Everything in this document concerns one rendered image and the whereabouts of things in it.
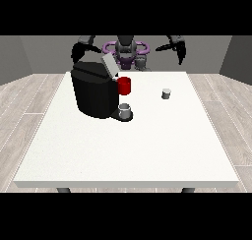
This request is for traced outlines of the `black coffee machine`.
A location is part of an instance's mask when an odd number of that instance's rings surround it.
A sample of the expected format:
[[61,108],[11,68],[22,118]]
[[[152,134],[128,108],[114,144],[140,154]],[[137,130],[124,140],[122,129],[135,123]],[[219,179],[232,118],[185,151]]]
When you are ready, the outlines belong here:
[[99,119],[114,118],[121,122],[133,119],[119,117],[117,80],[109,77],[102,63],[79,61],[73,66],[71,78],[78,108],[84,114]]

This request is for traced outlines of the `pale grey machine lid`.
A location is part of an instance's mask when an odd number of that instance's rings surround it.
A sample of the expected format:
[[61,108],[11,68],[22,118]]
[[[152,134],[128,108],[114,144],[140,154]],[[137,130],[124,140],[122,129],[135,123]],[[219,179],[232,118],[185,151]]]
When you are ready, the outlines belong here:
[[111,53],[107,53],[101,57],[101,62],[105,66],[107,73],[114,78],[120,71]]

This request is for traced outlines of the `small grey cup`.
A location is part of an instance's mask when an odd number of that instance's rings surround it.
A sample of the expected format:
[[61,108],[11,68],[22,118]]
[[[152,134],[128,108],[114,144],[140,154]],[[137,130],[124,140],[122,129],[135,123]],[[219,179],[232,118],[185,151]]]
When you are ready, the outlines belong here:
[[119,117],[122,119],[127,119],[131,115],[131,106],[128,103],[121,103],[118,106]]

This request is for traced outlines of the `red pod holder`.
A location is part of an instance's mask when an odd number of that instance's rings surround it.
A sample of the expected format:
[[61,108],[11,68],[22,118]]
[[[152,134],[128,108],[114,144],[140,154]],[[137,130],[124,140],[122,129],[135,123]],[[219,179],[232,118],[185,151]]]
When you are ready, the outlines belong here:
[[131,92],[131,79],[128,77],[120,77],[117,80],[118,93],[121,95],[127,95]]

